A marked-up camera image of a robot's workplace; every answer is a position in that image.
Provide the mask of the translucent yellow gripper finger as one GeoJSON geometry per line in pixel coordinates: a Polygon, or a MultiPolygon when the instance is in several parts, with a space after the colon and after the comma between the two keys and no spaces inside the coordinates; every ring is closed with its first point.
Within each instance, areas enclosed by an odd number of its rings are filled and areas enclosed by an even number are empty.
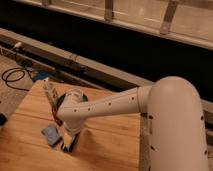
{"type": "Polygon", "coordinates": [[[71,144],[73,142],[73,137],[69,134],[65,133],[63,136],[64,146],[69,149],[71,147],[71,144]]]}

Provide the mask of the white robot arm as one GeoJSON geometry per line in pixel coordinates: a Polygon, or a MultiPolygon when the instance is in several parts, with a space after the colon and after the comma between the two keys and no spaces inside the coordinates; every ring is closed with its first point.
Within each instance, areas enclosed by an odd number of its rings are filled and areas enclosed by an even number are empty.
{"type": "Polygon", "coordinates": [[[181,77],[164,77],[151,86],[89,102],[78,102],[68,93],[57,116],[75,135],[89,118],[132,113],[147,115],[149,171],[209,171],[200,95],[181,77]]]}

